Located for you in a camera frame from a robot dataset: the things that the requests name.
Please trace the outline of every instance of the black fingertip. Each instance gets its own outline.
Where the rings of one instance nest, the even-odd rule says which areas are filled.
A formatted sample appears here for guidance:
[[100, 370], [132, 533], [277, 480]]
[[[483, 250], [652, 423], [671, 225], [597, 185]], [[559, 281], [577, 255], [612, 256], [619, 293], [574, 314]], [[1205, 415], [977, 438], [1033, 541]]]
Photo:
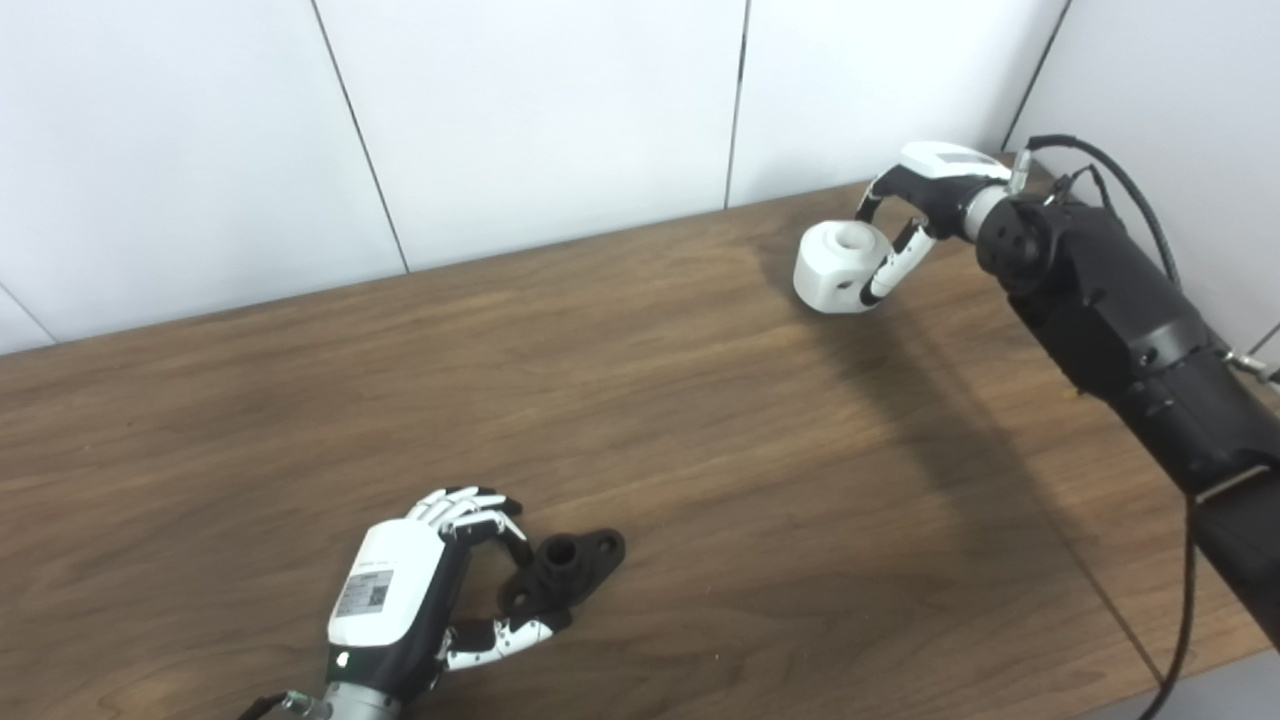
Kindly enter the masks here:
[[497, 644], [498, 637], [494, 634], [493, 623], [466, 621], [453, 625], [453, 643], [449, 650], [454, 652], [488, 652]]
[[554, 610], [552, 612], [544, 612], [536, 618], [539, 623], [550, 628], [553, 633], [558, 633], [564, 628], [573, 624], [573, 616], [568, 610]]

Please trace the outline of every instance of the panel seam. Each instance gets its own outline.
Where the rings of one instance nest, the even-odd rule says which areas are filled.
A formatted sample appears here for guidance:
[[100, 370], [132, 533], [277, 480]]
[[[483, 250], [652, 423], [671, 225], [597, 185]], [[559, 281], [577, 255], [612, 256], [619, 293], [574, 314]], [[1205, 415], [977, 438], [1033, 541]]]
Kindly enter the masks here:
[[1027, 109], [1027, 100], [1032, 96], [1032, 90], [1036, 88], [1036, 81], [1039, 79], [1039, 73], [1044, 68], [1044, 60], [1048, 58], [1050, 50], [1053, 49], [1053, 41], [1057, 40], [1057, 32], [1062, 29], [1062, 20], [1070, 9], [1071, 0], [1062, 3], [1062, 12], [1057, 14], [1057, 22], [1053, 23], [1053, 32], [1050, 33], [1048, 42], [1044, 44], [1044, 50], [1041, 51], [1039, 60], [1036, 61], [1036, 72], [1032, 73], [1032, 79], [1027, 83], [1027, 90], [1023, 91], [1023, 99], [1018, 101], [1018, 110], [1014, 110], [1014, 119], [1009, 123], [1009, 131], [1005, 132], [1005, 140], [1000, 143], [1000, 149], [1005, 152], [1009, 151], [1009, 141], [1014, 137], [1014, 128], [1018, 127], [1018, 120], [1021, 119], [1023, 110]]
[[724, 210], [728, 210], [730, 190], [733, 186], [733, 154], [737, 150], [737, 111], [742, 104], [742, 77], [746, 68], [746, 33], [751, 26], [751, 0], [742, 8], [742, 44], [737, 51], [737, 87], [733, 91], [733, 123], [728, 131], [728, 167], [724, 172]]
[[360, 128], [360, 118], [356, 117], [356, 106], [351, 102], [351, 94], [347, 92], [347, 81], [342, 77], [342, 69], [338, 67], [338, 55], [333, 51], [333, 42], [329, 41], [329, 31], [324, 27], [324, 18], [320, 15], [320, 6], [316, 5], [316, 0], [311, 1], [311, 10], [316, 15], [316, 24], [320, 26], [320, 37], [324, 38], [325, 50], [329, 53], [329, 63], [333, 65], [333, 73], [338, 77], [338, 87], [342, 88], [342, 99], [347, 104], [347, 113], [351, 114], [351, 124], [356, 128], [356, 138], [360, 140], [360, 150], [365, 154], [365, 164], [369, 167], [369, 174], [374, 178], [374, 190], [378, 191], [378, 201], [383, 206], [383, 215], [387, 218], [387, 227], [392, 231], [392, 240], [396, 241], [396, 251], [399, 254], [401, 265], [404, 266], [404, 273], [408, 273], [408, 260], [404, 258], [404, 245], [401, 243], [399, 233], [396, 231], [396, 220], [392, 219], [390, 206], [387, 205], [387, 193], [383, 192], [383, 183], [378, 179], [378, 169], [374, 168], [374, 158], [369, 154], [369, 143], [365, 142], [365, 132]]
[[58, 340], [58, 337], [54, 336], [54, 333], [49, 332], [49, 328], [45, 327], [45, 323], [41, 323], [40, 318], [37, 318], [36, 314], [32, 313], [31, 309], [27, 307], [27, 305], [23, 301], [18, 300], [17, 295], [9, 292], [9, 288], [6, 288], [3, 283], [0, 283], [0, 292], [3, 292], [5, 296], [8, 296], [9, 300], [13, 300], [13, 304], [17, 305], [19, 310], [22, 310], [23, 313], [26, 313], [27, 316], [31, 318], [31, 322], [35, 323], [36, 327], [40, 328], [40, 331], [42, 333], [45, 333], [46, 336], [49, 336], [49, 341], [50, 342], [54, 342], [54, 343], [61, 342], [60, 340]]

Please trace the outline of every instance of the cable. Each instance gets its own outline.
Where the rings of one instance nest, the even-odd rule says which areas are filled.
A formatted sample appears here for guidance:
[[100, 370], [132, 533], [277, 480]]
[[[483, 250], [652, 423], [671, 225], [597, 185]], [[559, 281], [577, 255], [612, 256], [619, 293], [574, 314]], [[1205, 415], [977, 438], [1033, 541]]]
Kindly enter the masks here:
[[1098, 167], [1094, 165], [1093, 163], [1089, 163], [1088, 165], [1080, 168], [1079, 170], [1075, 170], [1069, 176], [1062, 176], [1061, 178], [1059, 178], [1059, 182], [1053, 183], [1055, 195], [1071, 192], [1071, 188], [1075, 187], [1075, 181], [1080, 179], [1080, 176], [1083, 176], [1084, 173], [1089, 173], [1089, 176], [1093, 178], [1093, 184], [1098, 188], [1098, 195], [1102, 197], [1102, 206], [1106, 208], [1108, 213], [1111, 213], [1112, 218], [1120, 220], [1120, 215], [1116, 213], [1115, 205], [1111, 204], [1111, 192], [1107, 191], [1107, 181], [1102, 177], [1102, 173], [1098, 170]]
[[1169, 670], [1165, 679], [1160, 682], [1156, 697], [1151, 698], [1151, 705], [1138, 716], [1138, 720], [1152, 720], [1174, 692], [1178, 678], [1183, 673], [1183, 664], [1187, 661], [1187, 648], [1192, 643], [1192, 623], [1196, 619], [1196, 542], [1192, 539], [1192, 510], [1196, 500], [1187, 498], [1187, 544], [1183, 550], [1183, 620], [1178, 628], [1178, 643], [1174, 646], [1174, 657], [1169, 661]]
[[284, 697], [285, 693], [260, 697], [255, 700], [253, 703], [244, 710], [244, 712], [241, 712], [241, 716], [236, 720], [259, 720], [260, 717], [265, 717], [273, 707], [284, 702]]
[[1147, 201], [1147, 196], [1138, 190], [1137, 183], [1133, 182], [1129, 173], [1124, 172], [1124, 168], [1121, 168], [1100, 147], [1084, 142], [1071, 135], [1039, 135], [1027, 141], [1028, 150], [1036, 151], [1042, 147], [1070, 147], [1079, 150], [1101, 163], [1103, 168], [1111, 170], [1111, 174], [1120, 181], [1125, 192], [1128, 192], [1129, 197], [1133, 199], [1133, 204], [1138, 206], [1138, 210], [1142, 213], [1142, 218], [1147, 222], [1147, 227], [1151, 228], [1151, 237], [1156, 241], [1156, 251], [1160, 254], [1160, 261], [1165, 266], [1165, 274], [1169, 277], [1169, 282], [1174, 283], [1174, 287], [1181, 290], [1183, 281], [1178, 274], [1178, 265], [1174, 263], [1174, 254], [1169, 249], [1169, 238], [1165, 237], [1165, 229], [1160, 225], [1160, 219], [1156, 218], [1156, 211], [1151, 208], [1151, 202]]
[[[1138, 190], [1137, 183], [1129, 177], [1129, 173], [1124, 172], [1110, 155], [1103, 152], [1094, 145], [1084, 142], [1070, 135], [1042, 135], [1032, 137], [1027, 141], [1027, 149], [1030, 151], [1039, 150], [1041, 147], [1071, 147], [1079, 150], [1085, 155], [1089, 155], [1094, 160], [1102, 164], [1103, 168], [1111, 170], [1111, 174], [1120, 181], [1120, 184], [1133, 199], [1134, 205], [1142, 213], [1142, 218], [1147, 222], [1147, 227], [1151, 229], [1151, 237], [1156, 241], [1156, 250], [1160, 252], [1160, 261], [1165, 266], [1165, 274], [1169, 277], [1169, 282], [1174, 287], [1181, 290], [1181, 278], [1178, 274], [1178, 265], [1174, 263], [1174, 254], [1169, 249], [1169, 238], [1165, 237], [1165, 229], [1160, 225], [1160, 219], [1156, 218], [1156, 211], [1151, 208], [1151, 202], [1147, 197]], [[1075, 183], [1076, 178], [1084, 172], [1089, 172], [1093, 176], [1093, 182], [1098, 186], [1098, 192], [1102, 195], [1102, 202], [1115, 214], [1115, 209], [1111, 208], [1110, 197], [1106, 191], [1106, 184], [1102, 181], [1102, 174], [1094, 165], [1087, 165], [1080, 168], [1071, 176], [1066, 177], [1066, 190], [1070, 190], [1071, 184]], [[1160, 680], [1160, 689], [1156, 691], [1156, 697], [1151, 698], [1151, 703], [1143, 710], [1138, 720], [1152, 720], [1160, 711], [1165, 707], [1165, 702], [1169, 701], [1169, 696], [1174, 692], [1174, 687], [1178, 684], [1178, 678], [1183, 674], [1183, 665], [1187, 662], [1187, 651], [1192, 643], [1192, 626], [1196, 620], [1196, 541], [1192, 537], [1192, 511], [1196, 509], [1196, 500], [1192, 497], [1187, 498], [1187, 539], [1183, 547], [1183, 618], [1178, 625], [1178, 642], [1174, 644], [1174, 655], [1169, 661], [1169, 670], [1165, 671], [1164, 679]]]

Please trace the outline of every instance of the wooden tabletop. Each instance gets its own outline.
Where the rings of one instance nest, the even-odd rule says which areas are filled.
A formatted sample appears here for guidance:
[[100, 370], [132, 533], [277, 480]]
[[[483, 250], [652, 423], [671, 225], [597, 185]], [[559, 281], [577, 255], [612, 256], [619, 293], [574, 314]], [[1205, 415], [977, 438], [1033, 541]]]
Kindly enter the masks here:
[[[411, 717], [1065, 719], [1152, 687], [1172, 484], [959, 242], [876, 313], [805, 309], [800, 233], [860, 192], [0, 359], [6, 717], [319, 692], [365, 529], [472, 483], [628, 557]], [[509, 571], [480, 552], [462, 614]], [[1193, 669], [1266, 647], [1203, 578]]]

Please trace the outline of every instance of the robotic finger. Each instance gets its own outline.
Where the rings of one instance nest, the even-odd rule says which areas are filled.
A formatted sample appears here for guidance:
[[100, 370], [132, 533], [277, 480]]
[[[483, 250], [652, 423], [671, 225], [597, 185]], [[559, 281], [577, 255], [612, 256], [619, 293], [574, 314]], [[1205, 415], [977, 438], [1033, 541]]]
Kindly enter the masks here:
[[552, 635], [571, 623], [568, 610], [554, 610], [532, 618], [458, 623], [452, 628], [453, 642], [444, 657], [444, 669], [466, 670], [497, 662], [552, 639]]

